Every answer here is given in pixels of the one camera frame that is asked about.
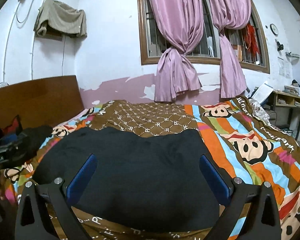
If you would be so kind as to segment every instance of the wall clock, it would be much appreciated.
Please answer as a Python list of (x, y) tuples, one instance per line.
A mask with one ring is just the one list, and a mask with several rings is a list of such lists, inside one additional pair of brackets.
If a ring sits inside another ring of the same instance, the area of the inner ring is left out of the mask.
[(270, 24), (270, 29), (274, 35), (277, 36), (279, 34), (277, 26), (275, 26), (273, 23)]

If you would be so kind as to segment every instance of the curtain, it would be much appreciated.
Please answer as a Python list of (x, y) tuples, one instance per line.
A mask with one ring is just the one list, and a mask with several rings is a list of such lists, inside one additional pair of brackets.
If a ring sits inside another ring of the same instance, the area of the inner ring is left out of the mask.
[(150, 4), (159, 31), (171, 44), (158, 62), (154, 100), (170, 102), (201, 87), (186, 55), (203, 36), (202, 0), (150, 0)]
[(213, 24), (220, 37), (220, 79), (221, 97), (232, 98), (240, 95), (246, 88), (244, 74), (238, 58), (224, 34), (224, 28), (242, 29), (251, 15), (250, 0), (210, 0)]

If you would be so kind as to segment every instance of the desk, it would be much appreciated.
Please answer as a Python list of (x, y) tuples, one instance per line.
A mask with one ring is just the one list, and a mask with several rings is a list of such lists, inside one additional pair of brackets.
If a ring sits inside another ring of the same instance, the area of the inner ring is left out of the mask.
[[(286, 104), (280, 104), (280, 103), (278, 103), (278, 99), (284, 99), (287, 103)], [(272, 102), (272, 110), (273, 111), (275, 111), (275, 109), (277, 107), (289, 108), (288, 125), (290, 126), (293, 110), (294, 109), (300, 109), (300, 106), (296, 106), (294, 104), (296, 101), (300, 103), (300, 97), (299, 96), (292, 95), (292, 94), (289, 94), (289, 93), (285, 93), (285, 92), (282, 92), (282, 91), (274, 90), (269, 96), (268, 103)], [(298, 127), (297, 127), (296, 140), (298, 139), (299, 132), (300, 132), (300, 117), (299, 117), (299, 122), (298, 122)]]

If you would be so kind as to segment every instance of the colorful bed sheet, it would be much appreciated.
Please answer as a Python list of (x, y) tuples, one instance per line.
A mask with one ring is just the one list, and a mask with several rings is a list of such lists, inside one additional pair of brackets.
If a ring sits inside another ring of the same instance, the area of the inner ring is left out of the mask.
[[(292, 137), (257, 119), (250, 103), (243, 97), (215, 106), (130, 104), (116, 100), (91, 108), (81, 118), (55, 127), (34, 159), (21, 167), (2, 171), (9, 178), (6, 181), (7, 198), (11, 202), (17, 201), (24, 183), (31, 179), (45, 153), (64, 136), (85, 126), (95, 130), (112, 126), (142, 137), (196, 129), (214, 161), (231, 177), (240, 177), (248, 184), (271, 183), (279, 209), (282, 239), (289, 240), (300, 225), (300, 147)], [(229, 239), (237, 237), (247, 210), (245, 208), (242, 212)], [(76, 209), (74, 211), (93, 238), (103, 236), (120, 240), (145, 239), (146, 236), (149, 239), (203, 239), (209, 231), (151, 235)], [(54, 216), (50, 215), (60, 238), (66, 238)]]

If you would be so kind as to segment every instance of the metal bolt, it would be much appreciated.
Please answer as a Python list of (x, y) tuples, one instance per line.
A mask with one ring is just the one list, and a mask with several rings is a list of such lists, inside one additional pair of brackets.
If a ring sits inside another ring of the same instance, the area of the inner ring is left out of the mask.
[(56, 178), (55, 180), (54, 180), (54, 183), (55, 184), (60, 184), (62, 182), (62, 179), (61, 178)]
[(31, 187), (32, 186), (32, 182), (31, 181), (28, 181), (27, 183), (26, 183), (26, 187)]
[(242, 183), (242, 179), (239, 178), (239, 177), (235, 177), (233, 180), (234, 180), (234, 182), (235, 182), (236, 184), (241, 184), (241, 183)]
[(265, 185), (266, 187), (271, 187), (271, 184), (270, 184), (269, 181), (265, 181), (265, 182), (264, 182), (264, 185)]

